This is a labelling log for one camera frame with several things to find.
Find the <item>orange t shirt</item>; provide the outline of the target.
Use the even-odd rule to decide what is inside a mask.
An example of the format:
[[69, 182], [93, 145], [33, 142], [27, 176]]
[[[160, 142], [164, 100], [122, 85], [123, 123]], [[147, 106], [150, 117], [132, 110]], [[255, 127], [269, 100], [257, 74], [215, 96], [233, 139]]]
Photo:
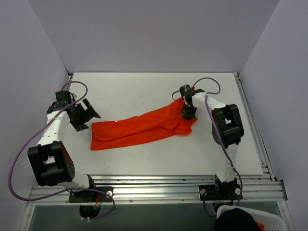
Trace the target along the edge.
[[92, 123], [90, 149], [100, 151], [145, 144], [176, 135], [189, 135], [198, 118], [183, 118], [183, 106], [184, 100], [177, 99], [143, 115]]

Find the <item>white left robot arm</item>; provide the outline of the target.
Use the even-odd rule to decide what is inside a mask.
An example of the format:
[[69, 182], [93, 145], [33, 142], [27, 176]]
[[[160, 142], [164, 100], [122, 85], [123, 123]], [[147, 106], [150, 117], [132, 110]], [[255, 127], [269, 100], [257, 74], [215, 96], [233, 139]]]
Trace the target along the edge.
[[89, 175], [76, 171], [63, 140], [69, 124], [79, 132], [89, 127], [85, 124], [92, 118], [100, 118], [87, 99], [83, 99], [86, 109], [76, 103], [64, 111], [68, 100], [54, 102], [47, 110], [49, 126], [35, 147], [27, 151], [27, 155], [39, 186], [62, 186], [80, 190], [80, 197], [86, 202], [93, 201], [97, 189]]

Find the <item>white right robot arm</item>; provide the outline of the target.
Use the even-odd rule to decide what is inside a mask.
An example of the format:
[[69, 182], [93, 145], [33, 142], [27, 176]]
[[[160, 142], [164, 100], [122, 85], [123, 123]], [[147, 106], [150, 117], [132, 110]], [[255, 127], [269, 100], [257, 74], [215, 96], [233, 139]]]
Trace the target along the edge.
[[216, 178], [220, 183], [214, 186], [214, 194], [218, 198], [226, 198], [231, 193], [231, 187], [228, 183], [236, 178], [234, 167], [236, 153], [244, 135], [238, 106], [221, 103], [202, 90], [190, 90], [180, 94], [184, 100], [181, 112], [184, 119], [191, 120], [194, 118], [198, 109], [209, 113], [213, 139], [222, 147], [225, 155], [216, 172]]

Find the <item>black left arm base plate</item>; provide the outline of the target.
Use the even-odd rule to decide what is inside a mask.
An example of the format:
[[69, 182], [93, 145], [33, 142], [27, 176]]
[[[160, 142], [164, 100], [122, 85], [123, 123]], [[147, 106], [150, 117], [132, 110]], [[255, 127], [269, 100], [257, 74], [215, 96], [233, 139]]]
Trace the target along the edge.
[[90, 202], [111, 202], [110, 197], [113, 197], [114, 188], [112, 186], [102, 186], [97, 187], [96, 190], [100, 192], [93, 191], [71, 191], [69, 195], [70, 203], [90, 203]]

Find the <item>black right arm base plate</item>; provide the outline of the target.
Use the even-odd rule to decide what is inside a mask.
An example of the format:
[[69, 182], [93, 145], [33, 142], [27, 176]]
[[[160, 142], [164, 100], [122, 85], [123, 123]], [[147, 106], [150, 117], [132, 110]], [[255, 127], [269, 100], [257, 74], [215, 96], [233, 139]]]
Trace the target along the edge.
[[201, 184], [198, 188], [200, 199], [204, 201], [235, 201], [243, 198], [237, 179], [230, 182], [220, 182], [218, 179], [215, 179], [214, 184]]

